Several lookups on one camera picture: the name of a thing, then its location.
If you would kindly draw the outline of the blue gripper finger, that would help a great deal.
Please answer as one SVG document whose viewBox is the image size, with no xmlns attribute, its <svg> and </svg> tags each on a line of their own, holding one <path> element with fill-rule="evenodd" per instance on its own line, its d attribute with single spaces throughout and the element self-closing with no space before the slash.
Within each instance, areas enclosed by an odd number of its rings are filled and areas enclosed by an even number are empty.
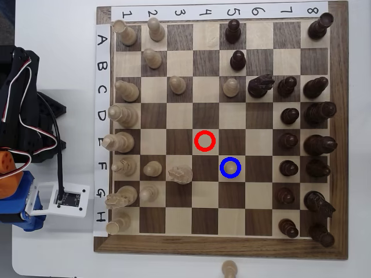
<svg viewBox="0 0 371 278">
<path fill-rule="evenodd" d="M 34 177 L 29 171 L 24 171 L 16 192 L 1 199 L 1 222 L 3 223 L 36 223 L 31 216 L 37 204 L 37 187 L 33 184 Z"/>
<path fill-rule="evenodd" d="M 31 217 L 26 217 L 23 222 L 20 223 L 20 227 L 25 232 L 32 232 L 43 228 L 44 221 L 46 220 L 46 215 L 36 215 Z"/>
</svg>

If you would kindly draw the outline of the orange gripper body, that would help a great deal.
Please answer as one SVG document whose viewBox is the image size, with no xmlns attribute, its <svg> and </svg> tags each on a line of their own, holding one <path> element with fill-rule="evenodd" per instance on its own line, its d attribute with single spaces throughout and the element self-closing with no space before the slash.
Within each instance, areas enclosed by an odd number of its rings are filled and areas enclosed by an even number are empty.
<svg viewBox="0 0 371 278">
<path fill-rule="evenodd" d="M 11 171 L 16 170 L 16 165 L 13 159 L 13 156 L 8 151 L 1 151 L 1 174 L 7 174 Z M 17 174 L 13 174 L 0 180 L 0 195 L 1 199 L 5 199 L 7 197 L 12 196 L 23 177 L 23 172 L 19 172 Z"/>
</svg>

